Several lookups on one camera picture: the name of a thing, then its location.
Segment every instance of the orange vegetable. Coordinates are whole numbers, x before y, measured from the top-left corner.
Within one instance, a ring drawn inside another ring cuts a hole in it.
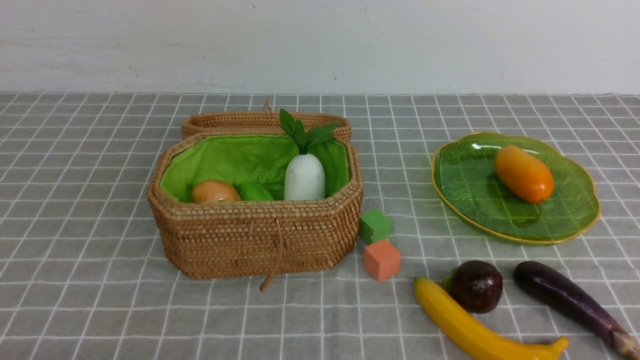
[[[191,198],[195,203],[242,200],[233,185],[220,180],[205,180],[197,184]]]
[[[504,186],[530,204],[539,204],[554,192],[554,178],[549,168],[515,145],[500,149],[493,166]]]

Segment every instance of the papaya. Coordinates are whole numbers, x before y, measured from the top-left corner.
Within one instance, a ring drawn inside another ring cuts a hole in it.
[[[271,193],[258,183],[242,183],[236,190],[243,201],[273,201]]]
[[[538,158],[515,145],[498,150],[493,166],[502,184],[529,204],[540,204],[554,192],[551,170]]]

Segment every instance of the toy vegetable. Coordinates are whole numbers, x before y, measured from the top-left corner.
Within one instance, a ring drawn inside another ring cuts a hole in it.
[[[559,336],[548,345],[519,343],[500,336],[466,312],[438,284],[426,277],[413,279],[418,304],[460,350],[477,360],[558,360],[569,345]]]
[[[495,173],[516,196],[539,204],[554,192],[554,178],[540,160],[515,145],[503,147],[495,155]]]
[[[298,155],[287,166],[284,179],[285,200],[317,200],[324,198],[324,168],[308,148],[333,138],[337,122],[314,127],[307,133],[302,121],[280,110],[280,126],[298,146]]]
[[[442,287],[469,313],[493,311],[502,297],[502,275],[495,266],[469,260],[451,270]]]
[[[222,180],[205,180],[194,186],[191,198],[197,204],[216,201],[241,201],[233,185]]]
[[[596,300],[560,272],[537,261],[523,261],[513,281],[524,293],[598,336],[617,354],[640,359],[636,341]]]

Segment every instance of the basket string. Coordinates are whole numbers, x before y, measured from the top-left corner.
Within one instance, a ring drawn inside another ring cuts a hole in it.
[[[273,265],[273,268],[271,269],[271,272],[269,273],[269,275],[267,275],[267,277],[264,279],[264,281],[260,285],[260,291],[266,290],[269,284],[271,284],[271,281],[273,280],[273,276],[275,275],[276,271],[280,267],[280,262],[282,262],[282,252],[284,251],[284,240],[282,239],[282,232],[280,231],[280,221],[278,219],[276,219],[276,225],[278,226],[278,236],[280,237],[280,253],[278,255],[278,260],[276,260],[276,263]]]
[[[264,105],[262,105],[262,110],[269,110],[270,114],[273,114],[273,110],[271,110],[271,106],[269,105],[269,98],[264,101]]]

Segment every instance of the dark purple round vegetable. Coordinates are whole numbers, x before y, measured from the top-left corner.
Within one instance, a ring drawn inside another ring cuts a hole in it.
[[[598,336],[617,354],[640,360],[635,339],[569,278],[537,261],[524,261],[513,270],[516,286]]]
[[[489,263],[470,260],[451,270],[443,287],[464,310],[485,314],[494,310],[502,297],[502,275]]]

